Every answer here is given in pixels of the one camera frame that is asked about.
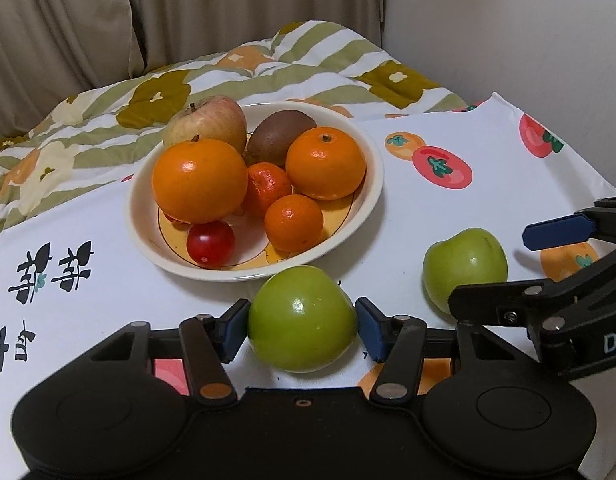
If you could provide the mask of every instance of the floral blanket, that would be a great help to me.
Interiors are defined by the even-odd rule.
[[[132,174],[189,102],[300,100],[348,117],[462,108],[465,102],[330,22],[291,23],[272,39],[71,96],[27,136],[0,141],[0,233]]]

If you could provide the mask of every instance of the plate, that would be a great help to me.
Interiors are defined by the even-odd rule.
[[[237,240],[231,261],[222,269],[198,267],[185,250],[186,226],[171,224],[157,207],[150,177],[157,159],[164,152],[160,143],[146,157],[131,181],[126,219],[130,237],[138,249],[152,263],[162,269],[207,282],[238,282],[272,276],[288,267],[305,265],[328,253],[350,237],[373,211],[383,186],[383,161],[373,140],[347,117],[302,102],[278,102],[242,107],[248,131],[269,115],[280,110],[300,110],[309,115],[317,126],[332,126],[355,139],[366,161],[363,184],[353,195],[331,202],[317,201],[324,213],[324,232],[320,243],[300,254],[279,253],[265,237],[261,219],[230,215],[225,220],[235,231]]]

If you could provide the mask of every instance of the kiwi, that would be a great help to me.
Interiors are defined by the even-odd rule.
[[[288,148],[303,132],[317,123],[299,110],[281,110],[268,116],[252,132],[248,141],[248,155],[256,162],[285,165]]]

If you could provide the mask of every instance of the red round fruit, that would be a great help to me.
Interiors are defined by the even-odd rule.
[[[472,182],[472,170],[458,156],[434,146],[422,146],[412,154],[412,164],[437,186],[463,189]]]
[[[521,117],[519,133],[525,147],[534,156],[543,158],[552,153],[552,143],[543,139],[546,129],[527,114]]]
[[[193,225],[188,232],[185,248],[190,257],[208,269],[221,267],[234,250],[234,232],[224,221]]]

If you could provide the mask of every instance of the wall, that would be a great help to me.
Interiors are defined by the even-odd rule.
[[[616,0],[387,0],[383,47],[469,102],[499,92],[616,186]]]

